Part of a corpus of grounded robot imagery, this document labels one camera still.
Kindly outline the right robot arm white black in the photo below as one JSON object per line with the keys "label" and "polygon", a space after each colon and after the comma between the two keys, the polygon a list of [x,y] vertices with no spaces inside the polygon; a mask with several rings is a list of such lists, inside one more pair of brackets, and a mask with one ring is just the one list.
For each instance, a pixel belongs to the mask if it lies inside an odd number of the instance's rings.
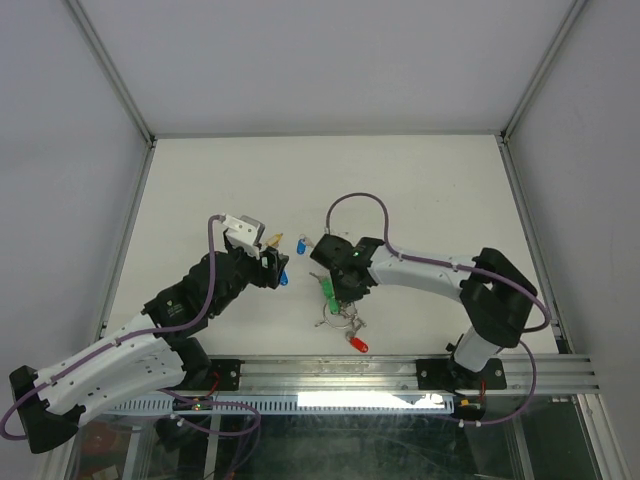
{"label": "right robot arm white black", "polygon": [[460,303],[470,327],[447,346],[448,360],[426,370],[432,389],[459,393],[491,384],[484,375],[489,361],[514,348],[525,333],[537,298],[536,288],[498,250],[484,248],[475,257],[439,257],[432,263],[415,255],[394,254],[381,239],[358,243],[324,235],[311,259],[328,270],[337,301],[352,304],[375,286],[425,291]]}

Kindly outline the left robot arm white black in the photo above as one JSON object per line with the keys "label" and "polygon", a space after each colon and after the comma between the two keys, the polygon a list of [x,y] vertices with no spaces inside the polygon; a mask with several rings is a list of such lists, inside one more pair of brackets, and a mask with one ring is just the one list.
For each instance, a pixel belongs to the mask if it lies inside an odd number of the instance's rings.
{"label": "left robot arm white black", "polygon": [[198,388],[209,360],[195,334],[248,286],[275,289],[289,258],[273,247],[251,256],[224,242],[176,284],[160,291],[127,324],[76,355],[43,369],[23,365],[9,375],[19,440],[49,452],[110,408],[149,391],[183,383]]}

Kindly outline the red key tag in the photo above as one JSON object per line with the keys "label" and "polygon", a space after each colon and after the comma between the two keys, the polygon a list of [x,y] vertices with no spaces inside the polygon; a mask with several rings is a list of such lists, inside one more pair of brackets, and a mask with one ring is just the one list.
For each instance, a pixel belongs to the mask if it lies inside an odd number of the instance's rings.
{"label": "red key tag", "polygon": [[350,338],[349,344],[360,353],[367,353],[369,351],[367,343],[358,337]]}

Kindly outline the large silver keyring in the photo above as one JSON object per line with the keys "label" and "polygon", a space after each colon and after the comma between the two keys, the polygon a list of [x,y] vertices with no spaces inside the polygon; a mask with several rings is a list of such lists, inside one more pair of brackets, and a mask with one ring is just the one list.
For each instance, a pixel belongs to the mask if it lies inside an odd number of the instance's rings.
{"label": "large silver keyring", "polygon": [[347,330],[352,326],[352,314],[350,311],[350,304],[339,302],[340,312],[337,315],[332,315],[329,311],[327,302],[323,306],[322,319],[320,325],[326,325],[335,330]]}

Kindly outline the silver keys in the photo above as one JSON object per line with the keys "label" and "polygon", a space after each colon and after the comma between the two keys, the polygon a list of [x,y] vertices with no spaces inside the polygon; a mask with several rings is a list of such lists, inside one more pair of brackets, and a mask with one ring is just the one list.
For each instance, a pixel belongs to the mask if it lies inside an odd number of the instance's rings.
{"label": "silver keys", "polygon": [[322,308],[321,319],[315,324],[315,328],[326,326],[330,329],[341,331],[346,338],[355,337],[358,332],[367,327],[367,323],[360,317],[357,309],[351,305],[340,307],[337,313],[332,313],[329,304]]}

